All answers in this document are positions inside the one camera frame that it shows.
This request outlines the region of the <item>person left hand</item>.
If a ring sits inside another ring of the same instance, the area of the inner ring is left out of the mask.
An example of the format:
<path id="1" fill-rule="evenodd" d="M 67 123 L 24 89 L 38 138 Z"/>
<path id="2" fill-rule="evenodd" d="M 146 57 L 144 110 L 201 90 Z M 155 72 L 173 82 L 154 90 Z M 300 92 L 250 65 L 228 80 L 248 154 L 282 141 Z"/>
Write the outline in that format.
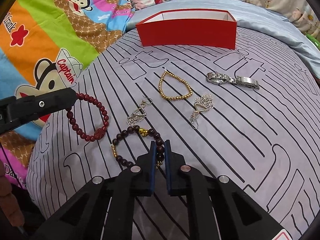
<path id="1" fill-rule="evenodd" d="M 5 177 L 5 167 L 1 161 L 0 174 L 0 203 L 1 209 L 12 226 L 23 226 L 24 215 L 20 210 L 16 197 L 12 194 L 12 186 Z"/>

